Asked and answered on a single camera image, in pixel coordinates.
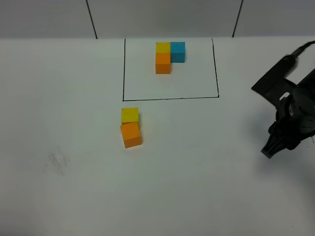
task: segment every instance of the wooden block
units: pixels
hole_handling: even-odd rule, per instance
[[[171,42],[171,62],[184,63],[185,56],[185,42]]]
[[[156,53],[170,53],[171,52],[171,43],[157,43]]]
[[[171,54],[156,53],[156,74],[171,73]]]
[[[122,124],[137,122],[139,124],[139,110],[137,107],[122,108]]]
[[[120,126],[120,130],[123,135],[125,148],[142,144],[140,129],[137,122],[123,124]]]

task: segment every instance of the black cable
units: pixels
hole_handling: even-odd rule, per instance
[[[305,49],[310,47],[312,44],[315,44],[315,41],[311,41],[311,42],[304,44],[303,46],[296,49],[291,55],[294,57],[298,57],[302,52],[304,52]]]

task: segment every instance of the white wall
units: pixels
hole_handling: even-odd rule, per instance
[[[89,0],[99,38],[232,36],[241,0]]]
[[[0,38],[95,38],[85,0],[2,0]]]
[[[315,1],[244,0],[235,36],[315,35]]]

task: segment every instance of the yellow cube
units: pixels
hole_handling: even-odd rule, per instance
[[[122,108],[122,124],[137,122],[139,125],[139,110],[137,107]]]
[[[171,53],[171,43],[157,43],[156,53]]]

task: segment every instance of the black rectangle outline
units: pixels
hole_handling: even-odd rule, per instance
[[[217,66],[216,66],[216,56],[215,56],[215,45],[212,40],[212,49],[213,49],[213,60],[215,64],[215,72],[216,72],[216,83],[218,95],[215,97],[179,97],[179,98],[155,98],[155,99],[135,99],[135,100],[125,100],[125,70],[126,70],[126,39],[125,39],[125,54],[124,54],[124,84],[123,84],[123,102],[134,102],[134,101],[159,101],[159,100],[180,100],[180,99],[205,99],[205,98],[220,98],[219,94],[219,85],[218,85],[218,74],[217,74]]]

